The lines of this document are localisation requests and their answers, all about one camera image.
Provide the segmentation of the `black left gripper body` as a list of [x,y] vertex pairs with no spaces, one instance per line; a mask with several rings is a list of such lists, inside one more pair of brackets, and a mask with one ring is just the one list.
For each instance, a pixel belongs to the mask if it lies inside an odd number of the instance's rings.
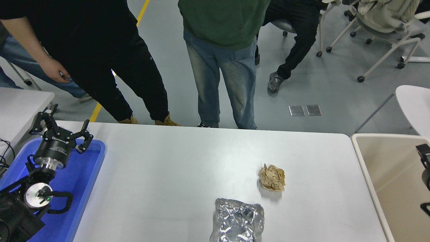
[[76,146],[76,141],[71,138],[72,135],[71,132],[62,132],[59,136],[55,136],[54,132],[45,132],[34,155],[34,162],[38,165],[54,162],[57,165],[66,165]]

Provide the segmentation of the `person's right hand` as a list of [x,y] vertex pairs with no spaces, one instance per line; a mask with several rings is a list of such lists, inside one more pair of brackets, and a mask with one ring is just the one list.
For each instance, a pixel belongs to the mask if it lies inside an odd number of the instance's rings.
[[57,83],[66,84],[71,82],[71,76],[60,62],[52,57],[45,56],[37,60],[44,73]]

